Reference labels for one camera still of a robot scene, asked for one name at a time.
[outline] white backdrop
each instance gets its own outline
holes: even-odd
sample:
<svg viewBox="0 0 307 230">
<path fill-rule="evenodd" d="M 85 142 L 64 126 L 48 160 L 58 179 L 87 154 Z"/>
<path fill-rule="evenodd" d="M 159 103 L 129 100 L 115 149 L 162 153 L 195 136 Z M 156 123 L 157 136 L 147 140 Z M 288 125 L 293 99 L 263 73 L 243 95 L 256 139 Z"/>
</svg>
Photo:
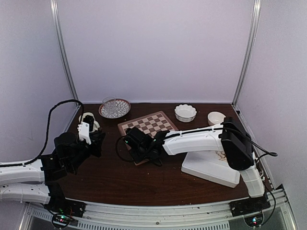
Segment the white backdrop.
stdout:
<svg viewBox="0 0 307 230">
<path fill-rule="evenodd" d="M 299 229 L 307 214 L 307 5 L 262 1 L 258 34 L 238 107 L 283 184 Z"/>
<path fill-rule="evenodd" d="M 0 1 L 0 162 L 35 157 L 44 145 L 52 106 L 71 98 L 50 2 Z M 62 105 L 51 118 L 46 153 L 76 110 Z M 0 202 L 0 228 L 15 230 L 22 204 Z"/>
<path fill-rule="evenodd" d="M 79 98 L 229 103 L 253 0 L 59 0 Z"/>
</svg>

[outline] metal frame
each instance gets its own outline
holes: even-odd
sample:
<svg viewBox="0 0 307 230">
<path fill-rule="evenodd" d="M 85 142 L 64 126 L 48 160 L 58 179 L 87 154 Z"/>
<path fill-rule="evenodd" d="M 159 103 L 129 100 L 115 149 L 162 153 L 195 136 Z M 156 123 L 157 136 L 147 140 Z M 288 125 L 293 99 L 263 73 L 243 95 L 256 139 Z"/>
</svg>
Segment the metal frame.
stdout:
<svg viewBox="0 0 307 230">
<path fill-rule="evenodd" d="M 288 230 L 296 230 L 293 214 L 283 189 L 273 191 L 276 207 L 283 210 L 283 218 Z M 273 198 L 268 194 L 272 210 Z M 227 230 L 229 221 L 242 219 L 243 216 L 232 217 L 229 201 L 168 207 L 120 206 L 85 202 L 83 218 L 76 218 L 72 228 L 82 230 Z M 19 230 L 29 229 L 31 217 L 51 220 L 51 215 L 40 205 L 29 204 L 24 212 L 23 222 Z"/>
<path fill-rule="evenodd" d="M 66 125 L 66 127 L 65 127 L 65 129 L 64 129 L 64 132 L 68 132 L 68 130 L 69 130 L 69 128 L 71 127 L 71 124 L 72 124 L 73 120 L 75 119 L 75 117 L 76 117 L 76 115 L 77 115 L 79 109 L 80 109 L 80 106 L 77 105 L 77 108 L 76 108 L 75 112 L 71 115 L 71 119 L 70 119 L 70 121 L 68 122 L 68 124 Z"/>
<path fill-rule="evenodd" d="M 51 5 L 51 12 L 52 12 L 52 17 L 54 21 L 54 26 L 57 32 L 59 49 L 60 49 L 60 54 L 61 54 L 61 59 L 62 59 L 62 64 L 64 67 L 66 79 L 67 79 L 67 82 L 68 82 L 73 98 L 75 100 L 78 100 L 77 91 L 76 91 L 75 85 L 72 80 L 71 70 L 68 64 L 67 54 L 66 54 L 66 50 L 64 46 L 64 39 L 63 39 L 63 34 L 62 34 L 62 29 L 61 29 L 61 24 L 60 24 L 60 19 L 59 19 L 58 1 L 50 0 L 50 5 Z"/>
<path fill-rule="evenodd" d="M 252 54 L 252 49 L 254 46 L 254 42 L 256 39 L 256 35 L 257 35 L 257 30 L 258 30 L 258 24 L 259 24 L 259 17 L 260 17 L 260 6 L 261 6 L 261 0 L 255 0 L 254 1 L 254 11 L 253 11 L 253 15 L 252 15 L 252 19 L 251 19 L 251 24 L 250 24 L 250 31 L 249 31 L 249 38 L 248 38 L 248 46 L 246 48 L 246 52 L 245 52 L 245 57 L 244 57 L 244 61 L 243 61 L 243 66 L 241 69 L 241 74 L 240 74 L 240 78 L 239 78 L 239 82 L 236 88 L 236 92 L 235 92 L 235 96 L 232 102 L 232 105 L 234 107 L 236 107 L 238 100 L 239 100 L 239 96 L 243 87 L 243 83 L 248 71 L 248 65 L 251 59 L 251 54 Z"/>
<path fill-rule="evenodd" d="M 233 106 L 233 109 L 234 109 L 234 111 L 236 112 L 236 115 L 237 115 L 237 117 L 240 119 L 241 124 L 243 125 L 243 127 L 245 128 L 245 130 L 250 134 L 251 139 L 252 139 L 254 142 L 256 142 L 255 135 L 254 135 L 253 131 L 251 130 L 251 128 L 248 126 L 248 124 L 247 124 L 247 122 L 246 122 L 244 116 L 242 115 L 242 113 L 239 113 L 239 114 L 237 113 L 237 111 L 240 111 L 239 107 L 238 107 L 238 106 Z M 260 155 L 261 155 L 261 152 L 260 152 L 260 150 L 259 150 L 258 148 L 255 148 L 255 152 L 256 152 L 256 155 L 257 155 L 257 156 L 260 156 Z M 271 184 L 271 187 L 274 188 L 274 186 L 272 185 L 272 182 L 271 182 L 271 181 L 273 181 L 273 176 L 272 176 L 272 173 L 271 173 L 271 171 L 270 171 L 270 169 L 269 169 L 269 165 L 268 165 L 267 161 L 265 160 L 265 157 L 262 157 L 262 158 L 260 159 L 260 162 L 261 162 L 261 164 L 262 164 L 262 166 L 263 166 L 263 169 L 264 169 L 266 175 L 268 176 L 268 180 L 269 180 L 269 182 L 270 182 L 270 184 Z"/>
</svg>

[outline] glass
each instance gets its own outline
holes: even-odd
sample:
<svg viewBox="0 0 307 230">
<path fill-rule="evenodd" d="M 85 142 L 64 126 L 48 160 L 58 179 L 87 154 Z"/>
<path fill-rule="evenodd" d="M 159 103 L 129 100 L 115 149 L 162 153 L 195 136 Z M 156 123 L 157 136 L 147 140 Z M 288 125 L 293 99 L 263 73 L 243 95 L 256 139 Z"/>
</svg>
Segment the glass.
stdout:
<svg viewBox="0 0 307 230">
<path fill-rule="evenodd" d="M 115 97 L 106 97 L 102 104 L 104 105 L 104 109 L 108 114 L 114 114 L 116 112 L 116 99 Z"/>
</svg>

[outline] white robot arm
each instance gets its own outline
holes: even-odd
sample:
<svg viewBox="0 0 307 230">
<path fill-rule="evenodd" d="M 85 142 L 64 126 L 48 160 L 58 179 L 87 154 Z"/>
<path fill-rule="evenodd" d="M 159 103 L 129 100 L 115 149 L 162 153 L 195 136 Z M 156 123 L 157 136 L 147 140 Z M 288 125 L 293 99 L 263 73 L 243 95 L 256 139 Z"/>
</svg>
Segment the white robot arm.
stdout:
<svg viewBox="0 0 307 230">
<path fill-rule="evenodd" d="M 163 145 L 164 150 L 168 155 L 176 155 L 183 152 L 196 152 L 196 151 L 224 151 L 221 138 L 223 125 L 218 124 L 203 128 L 205 130 L 211 129 L 211 131 L 193 132 L 195 129 L 189 130 L 188 134 L 183 135 L 182 131 L 170 131 L 166 137 L 174 134 L 180 134 L 179 136 L 169 138 L 165 140 Z M 248 188 L 248 194 L 250 197 L 260 197 L 264 194 L 264 185 L 260 174 L 254 163 L 245 170 L 238 170 Z"/>
<path fill-rule="evenodd" d="M 229 166 L 240 172 L 252 198 L 264 194 L 264 185 L 256 168 L 255 155 L 241 124 L 227 117 L 218 125 L 187 131 L 158 132 L 152 139 L 137 128 L 126 131 L 124 141 L 130 145 L 130 154 L 136 163 L 145 159 L 159 159 L 164 153 L 224 151 Z"/>
<path fill-rule="evenodd" d="M 54 151 L 35 161 L 0 163 L 0 201 L 38 202 L 55 212 L 66 207 L 74 209 L 78 202 L 67 200 L 53 181 L 68 173 L 76 174 L 90 155 L 100 157 L 105 133 L 94 116 L 86 113 L 78 125 L 78 137 L 79 141 L 73 133 L 61 134 L 54 139 Z"/>
</svg>

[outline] patterned plate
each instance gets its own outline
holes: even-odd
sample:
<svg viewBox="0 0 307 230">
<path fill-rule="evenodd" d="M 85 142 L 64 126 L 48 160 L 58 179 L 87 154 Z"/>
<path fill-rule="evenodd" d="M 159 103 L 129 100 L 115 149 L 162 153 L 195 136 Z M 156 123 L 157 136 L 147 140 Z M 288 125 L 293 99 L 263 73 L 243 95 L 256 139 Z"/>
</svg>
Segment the patterned plate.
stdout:
<svg viewBox="0 0 307 230">
<path fill-rule="evenodd" d="M 130 103 L 124 99 L 116 99 L 116 112 L 114 114 L 109 114 L 106 112 L 104 105 L 99 107 L 99 114 L 105 118 L 115 119 L 126 115 L 130 111 Z"/>
</svg>

